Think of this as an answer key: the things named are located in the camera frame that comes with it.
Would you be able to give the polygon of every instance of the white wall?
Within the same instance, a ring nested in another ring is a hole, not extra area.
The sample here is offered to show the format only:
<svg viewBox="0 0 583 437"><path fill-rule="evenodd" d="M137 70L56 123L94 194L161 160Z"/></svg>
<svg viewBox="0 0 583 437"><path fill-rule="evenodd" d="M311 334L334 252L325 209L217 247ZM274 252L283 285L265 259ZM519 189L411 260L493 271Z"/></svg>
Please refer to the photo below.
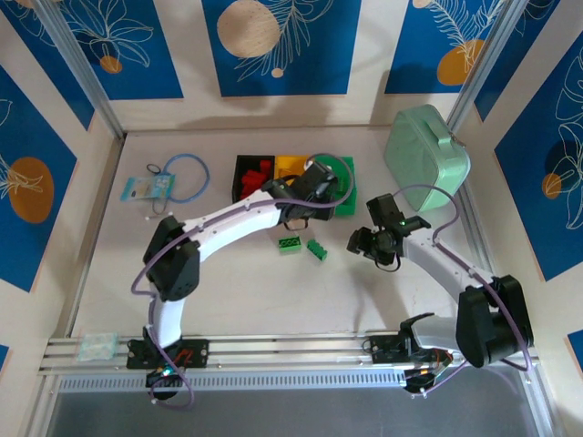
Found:
<svg viewBox="0 0 583 437"><path fill-rule="evenodd" d="M583 435L583 374L567 335L583 329L583 264L543 281L494 148L582 30L580 0L561 0L485 123L472 112L459 134L474 163L470 186L498 272L512 274L522 283L535 345L573 436ZM574 238L581 238L580 232Z"/></svg>
<svg viewBox="0 0 583 437"><path fill-rule="evenodd" d="M384 94L409 1L362 1L347 95L222 98L201 2L155 0L184 99L115 101L113 107L128 131L389 125L397 111L424 103L447 116L457 93Z"/></svg>
<svg viewBox="0 0 583 437"><path fill-rule="evenodd" d="M27 293L0 280L0 344L10 347L0 375L0 435L12 437L29 403L46 341L77 287L86 259L81 250L85 229L112 136L97 116L86 132L2 14L0 65L77 157L34 289Z"/></svg>

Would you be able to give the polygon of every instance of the white floor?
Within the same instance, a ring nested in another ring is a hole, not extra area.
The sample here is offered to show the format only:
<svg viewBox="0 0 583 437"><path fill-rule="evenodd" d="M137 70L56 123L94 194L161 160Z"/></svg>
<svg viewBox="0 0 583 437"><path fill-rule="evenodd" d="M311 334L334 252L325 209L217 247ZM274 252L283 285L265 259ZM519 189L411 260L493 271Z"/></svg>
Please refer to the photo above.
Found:
<svg viewBox="0 0 583 437"><path fill-rule="evenodd" d="M119 200L129 177L147 176L146 165L161 167L172 156L189 152L210 167L211 182L199 199L169 204L178 220L194 219L230 204L237 154L310 155L331 152L354 157L358 186L356 215L330 222L311 220L300 233L305 244L316 238L328 250L317 260L304 247L281 255L283 227L261 231L224 248L200 270L200 285L186 304L185 334L279 334L398 329L408 317L426 311L454 314L454 303L437 283L405 260L395 274L346 250L354 230L371 227L365 202L397 186L383 161L388 128L328 127L231 130L128 136L119 163L95 256L83 290L74 335L115 331L140 335L147 319L148 299L133 296L130 284L143 266L142 257L158 225L145 200ZM174 195L187 197L203 180L192 160L172 166L177 174ZM398 201L411 215L404 199ZM434 227L453 215L448 206L424 214ZM469 256L465 233L456 223L444 234L450 245Z"/></svg>

